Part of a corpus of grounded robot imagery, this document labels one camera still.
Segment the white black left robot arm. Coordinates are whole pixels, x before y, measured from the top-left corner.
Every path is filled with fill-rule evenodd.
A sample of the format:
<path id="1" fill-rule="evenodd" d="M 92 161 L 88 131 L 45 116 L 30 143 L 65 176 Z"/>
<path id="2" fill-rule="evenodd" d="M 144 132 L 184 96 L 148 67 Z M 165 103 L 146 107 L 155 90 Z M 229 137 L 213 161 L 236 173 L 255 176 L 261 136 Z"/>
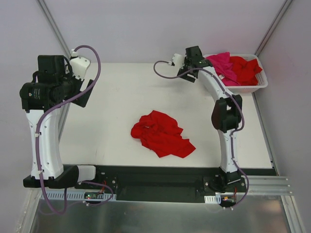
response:
<path id="1" fill-rule="evenodd" d="M 90 61 L 73 51 L 69 59 L 63 55 L 40 55 L 38 70 L 25 83 L 19 95 L 22 109 L 29 122 L 33 149 L 31 174 L 24 178 L 26 188 L 48 187 L 63 189 L 86 181 L 93 189 L 99 188 L 103 177 L 93 165 L 63 165 L 59 149 L 58 123 L 61 109 L 56 106 L 70 98 L 85 107 L 91 91 L 80 97 L 81 87 Z"/>

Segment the white perforated plastic basket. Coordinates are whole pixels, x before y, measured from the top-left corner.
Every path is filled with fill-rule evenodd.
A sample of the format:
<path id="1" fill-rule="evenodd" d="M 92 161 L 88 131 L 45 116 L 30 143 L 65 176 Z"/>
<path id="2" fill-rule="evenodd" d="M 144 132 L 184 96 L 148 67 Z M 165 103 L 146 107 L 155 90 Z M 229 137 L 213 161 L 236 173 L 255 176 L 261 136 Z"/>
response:
<path id="1" fill-rule="evenodd" d="M 257 59 L 259 66 L 262 68 L 262 72 L 256 75 L 256 78 L 258 80 L 258 84 L 256 86 L 226 86 L 231 92 L 234 93 L 252 93 L 260 88 L 265 88 L 268 85 L 267 77 L 265 75 L 265 72 L 263 70 L 262 64 L 259 61 L 258 57 L 253 54 L 232 54 L 230 53 L 230 56 L 239 56 L 244 58 L 247 61 Z"/>

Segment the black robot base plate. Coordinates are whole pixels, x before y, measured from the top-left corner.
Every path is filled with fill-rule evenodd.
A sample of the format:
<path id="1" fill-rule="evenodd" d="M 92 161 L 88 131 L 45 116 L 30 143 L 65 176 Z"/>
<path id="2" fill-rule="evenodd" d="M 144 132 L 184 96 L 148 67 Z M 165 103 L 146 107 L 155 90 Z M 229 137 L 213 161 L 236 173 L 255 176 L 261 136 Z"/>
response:
<path id="1" fill-rule="evenodd" d="M 99 190 L 105 184 L 117 200 L 203 203 L 205 196 L 221 193 L 243 194 L 244 178 L 225 185 L 220 169 L 198 167 L 96 166 L 92 184 L 77 189 Z"/>

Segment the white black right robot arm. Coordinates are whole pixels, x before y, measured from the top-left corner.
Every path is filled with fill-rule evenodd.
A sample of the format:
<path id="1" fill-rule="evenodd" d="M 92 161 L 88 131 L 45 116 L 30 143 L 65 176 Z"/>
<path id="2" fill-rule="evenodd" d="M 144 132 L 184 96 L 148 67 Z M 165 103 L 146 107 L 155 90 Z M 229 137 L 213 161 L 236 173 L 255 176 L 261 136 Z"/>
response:
<path id="1" fill-rule="evenodd" d="M 220 139 L 221 163 L 218 176 L 211 179 L 208 186 L 216 192 L 228 192 L 241 180 L 242 175 L 236 146 L 237 132 L 245 125 L 242 97 L 234 95 L 225 86 L 211 61 L 203 57 L 198 46 L 186 48 L 185 55 L 174 54 L 172 64 L 179 68 L 178 77 L 192 83 L 200 80 L 214 100 L 211 122 Z"/>

